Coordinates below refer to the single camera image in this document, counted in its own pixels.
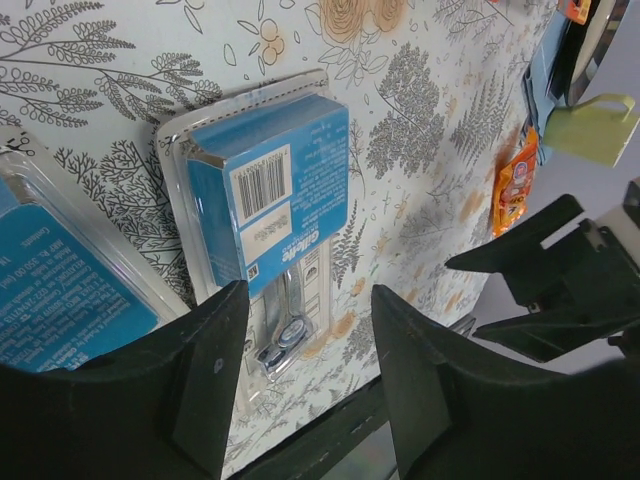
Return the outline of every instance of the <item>blister pack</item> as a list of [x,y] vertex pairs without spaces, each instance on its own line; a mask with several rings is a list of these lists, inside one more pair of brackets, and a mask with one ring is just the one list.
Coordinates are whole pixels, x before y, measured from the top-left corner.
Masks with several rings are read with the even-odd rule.
[[309,72],[160,128],[158,152],[196,300],[237,279],[251,316],[236,404],[331,328],[331,237],[346,222],[348,110]]
[[188,312],[43,146],[0,131],[0,363],[74,369]]

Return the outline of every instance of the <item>floral wallpaper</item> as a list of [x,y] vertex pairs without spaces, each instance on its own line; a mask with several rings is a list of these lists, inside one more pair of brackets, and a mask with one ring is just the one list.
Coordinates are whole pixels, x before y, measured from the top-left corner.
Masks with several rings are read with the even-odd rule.
[[255,413],[225,476],[379,370],[369,295],[389,285],[451,324],[484,276],[450,256],[489,239],[496,156],[553,0],[17,0],[0,6],[0,125],[19,125],[185,300],[191,285],[154,134],[174,115],[323,68],[349,106],[350,215],[333,247],[331,332]]

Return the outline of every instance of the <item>wall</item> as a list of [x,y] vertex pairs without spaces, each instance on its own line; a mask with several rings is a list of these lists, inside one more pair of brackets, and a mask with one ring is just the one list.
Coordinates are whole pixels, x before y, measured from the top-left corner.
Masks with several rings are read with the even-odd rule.
[[[618,92],[632,95],[640,104],[640,53],[637,40],[639,28],[640,2],[632,0],[632,5],[629,6],[611,48],[584,99],[600,93]],[[570,193],[580,201],[587,217],[597,218],[619,203],[629,180],[639,176],[640,129],[636,131],[614,169],[556,153],[538,172],[528,200],[529,215],[539,211],[561,194]],[[492,275],[473,313],[478,319],[478,324],[486,324],[522,315],[526,310],[515,304],[502,277]],[[478,343],[527,361],[524,357],[494,344],[481,340],[478,340]],[[598,340],[541,366],[571,373],[619,356],[617,348],[609,347],[606,340]]]

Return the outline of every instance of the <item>product label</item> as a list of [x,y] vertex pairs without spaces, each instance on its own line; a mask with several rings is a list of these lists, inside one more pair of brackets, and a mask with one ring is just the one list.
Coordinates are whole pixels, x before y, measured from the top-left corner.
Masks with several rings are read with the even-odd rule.
[[[299,263],[304,311],[315,329],[314,335],[307,341],[308,344],[330,328],[330,260],[331,242],[325,242],[302,257]],[[246,375],[248,379],[252,375],[261,375],[261,372],[256,373],[258,363],[255,362],[255,358],[272,341],[271,335],[275,325],[267,325],[266,320],[267,305],[264,293],[260,293],[251,299],[247,338],[244,344],[244,369],[240,370],[240,374]]]
[[251,295],[346,222],[347,130],[340,111],[228,161],[229,208]]
[[156,326],[153,312],[43,207],[14,208],[0,230],[0,363],[74,369]]

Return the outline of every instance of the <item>orange packaged item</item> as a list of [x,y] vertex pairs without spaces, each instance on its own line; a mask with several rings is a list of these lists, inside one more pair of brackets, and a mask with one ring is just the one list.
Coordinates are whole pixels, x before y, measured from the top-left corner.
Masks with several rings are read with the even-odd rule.
[[558,0],[558,11],[579,25],[587,22],[591,0]]
[[499,237],[526,211],[526,199],[536,171],[538,135],[527,132],[524,148],[498,174],[493,188],[493,234]]

